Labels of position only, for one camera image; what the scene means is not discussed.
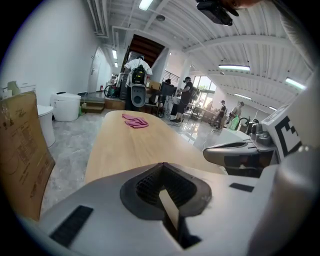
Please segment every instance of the cardboard box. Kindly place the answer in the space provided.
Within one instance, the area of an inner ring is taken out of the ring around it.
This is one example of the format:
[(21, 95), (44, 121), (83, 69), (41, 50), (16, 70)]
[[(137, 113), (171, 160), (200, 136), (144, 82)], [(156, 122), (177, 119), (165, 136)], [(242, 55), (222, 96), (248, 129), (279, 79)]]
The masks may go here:
[(39, 220), (55, 165), (38, 119), (34, 92), (0, 101), (0, 182), (13, 210)]
[(149, 83), (149, 88), (155, 89), (155, 90), (159, 90), (161, 83), (153, 81), (153, 80), (148, 80), (147, 83)]

